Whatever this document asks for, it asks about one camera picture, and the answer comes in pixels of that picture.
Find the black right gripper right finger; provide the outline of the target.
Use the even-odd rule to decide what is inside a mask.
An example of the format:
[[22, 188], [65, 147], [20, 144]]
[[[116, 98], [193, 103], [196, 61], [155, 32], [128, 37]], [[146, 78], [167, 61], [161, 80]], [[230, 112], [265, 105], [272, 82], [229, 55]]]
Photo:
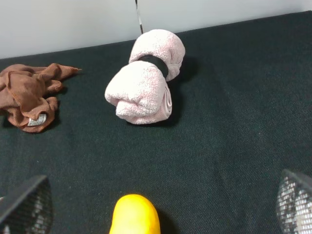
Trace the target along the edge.
[[279, 182], [276, 216], [284, 234], [312, 233], [312, 178], [283, 170]]

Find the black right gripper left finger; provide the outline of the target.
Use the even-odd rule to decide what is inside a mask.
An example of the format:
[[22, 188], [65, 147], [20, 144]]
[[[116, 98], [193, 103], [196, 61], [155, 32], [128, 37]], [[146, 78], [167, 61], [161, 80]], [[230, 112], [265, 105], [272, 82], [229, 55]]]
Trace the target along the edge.
[[53, 224], [50, 182], [36, 175], [0, 199], [2, 234], [48, 234]]

